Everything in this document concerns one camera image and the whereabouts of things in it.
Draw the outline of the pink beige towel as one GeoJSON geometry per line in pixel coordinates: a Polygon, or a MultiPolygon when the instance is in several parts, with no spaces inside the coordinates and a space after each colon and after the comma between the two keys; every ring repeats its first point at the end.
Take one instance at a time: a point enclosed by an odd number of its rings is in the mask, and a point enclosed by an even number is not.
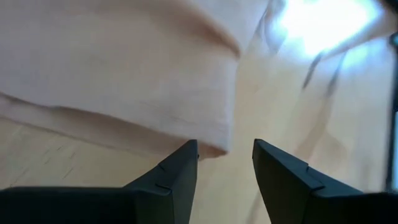
{"type": "Polygon", "coordinates": [[[0,0],[0,116],[132,152],[229,153],[268,0],[0,0]]]}

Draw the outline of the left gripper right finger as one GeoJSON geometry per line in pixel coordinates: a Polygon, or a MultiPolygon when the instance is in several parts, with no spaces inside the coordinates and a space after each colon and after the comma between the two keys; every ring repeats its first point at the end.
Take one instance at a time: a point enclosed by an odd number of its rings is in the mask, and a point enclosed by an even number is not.
{"type": "Polygon", "coordinates": [[[252,161],[271,223],[302,224],[311,193],[324,188],[308,164],[262,139],[254,140],[252,161]]]}

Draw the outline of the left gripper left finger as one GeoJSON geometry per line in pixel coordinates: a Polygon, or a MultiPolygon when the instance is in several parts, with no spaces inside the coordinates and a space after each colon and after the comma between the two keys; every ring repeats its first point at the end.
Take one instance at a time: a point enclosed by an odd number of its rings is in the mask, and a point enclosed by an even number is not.
{"type": "Polygon", "coordinates": [[[125,185],[134,193],[135,224],[189,224],[197,184],[198,143],[189,140],[125,185]]]}

